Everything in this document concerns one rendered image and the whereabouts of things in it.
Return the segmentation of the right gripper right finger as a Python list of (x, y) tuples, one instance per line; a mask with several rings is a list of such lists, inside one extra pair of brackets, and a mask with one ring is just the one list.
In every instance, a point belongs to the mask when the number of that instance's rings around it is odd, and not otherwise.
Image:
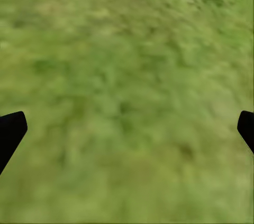
[(239, 116), (237, 130), (254, 153), (254, 113), (242, 111)]

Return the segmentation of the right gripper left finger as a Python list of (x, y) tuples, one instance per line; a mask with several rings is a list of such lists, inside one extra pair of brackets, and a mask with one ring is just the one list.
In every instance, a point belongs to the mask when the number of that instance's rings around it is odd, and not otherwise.
[(23, 111), (0, 117), (0, 174), (28, 131)]

